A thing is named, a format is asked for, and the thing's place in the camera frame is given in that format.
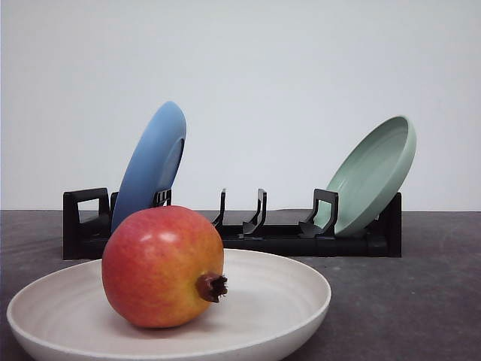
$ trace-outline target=table surface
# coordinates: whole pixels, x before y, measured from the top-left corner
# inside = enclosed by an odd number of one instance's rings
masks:
[[[268,222],[300,211],[275,211]],[[32,360],[6,321],[9,301],[36,279],[86,260],[62,260],[61,211],[1,216],[0,359]],[[479,359],[481,212],[404,212],[402,258],[294,258],[321,272],[333,295],[320,328],[285,361]]]

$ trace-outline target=dish rack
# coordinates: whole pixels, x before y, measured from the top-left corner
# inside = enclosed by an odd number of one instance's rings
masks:
[[[266,224],[267,199],[265,190],[257,192],[254,215],[242,224],[225,224],[225,189],[220,194],[219,213],[212,221],[226,248],[257,250],[282,256],[375,256],[401,257],[401,193],[372,220],[362,232],[352,237],[337,237],[339,195],[336,192],[315,189],[313,207],[304,220],[293,224]],[[98,199],[98,217],[84,223],[79,221],[78,202]],[[155,193],[152,206],[170,205],[172,191]],[[110,237],[112,210],[116,193],[109,199],[107,189],[81,190],[64,193],[64,259],[98,259]],[[331,206],[328,222],[319,227],[314,224],[319,202]]]

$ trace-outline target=light blue plate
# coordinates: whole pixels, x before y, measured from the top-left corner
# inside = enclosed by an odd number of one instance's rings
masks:
[[[150,208],[154,194],[172,187],[186,140],[186,119],[167,102],[147,125],[123,176],[112,216],[113,232],[130,214]]]

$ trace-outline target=dish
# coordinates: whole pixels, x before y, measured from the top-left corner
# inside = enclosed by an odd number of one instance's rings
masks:
[[[169,190],[182,158],[186,120],[180,108],[166,102],[147,125],[120,185],[111,231],[130,214],[150,208],[153,195]]]
[[[107,303],[101,261],[54,272],[11,300],[7,319],[38,361],[279,360],[319,327],[331,288],[311,267],[281,256],[225,250],[228,294],[190,323],[139,329]]]
[[[362,140],[326,188],[339,194],[336,235],[362,231],[384,210],[404,182],[415,152],[416,133],[405,117],[387,120]],[[314,223],[323,227],[329,217],[330,205],[320,202]]]

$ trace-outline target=mint green bowl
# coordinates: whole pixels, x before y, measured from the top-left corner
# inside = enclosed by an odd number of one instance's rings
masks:
[[[415,152],[416,133],[405,117],[387,120],[359,143],[326,188],[339,194],[336,235],[360,233],[383,211],[404,182]],[[314,223],[323,227],[330,210],[320,202]]]

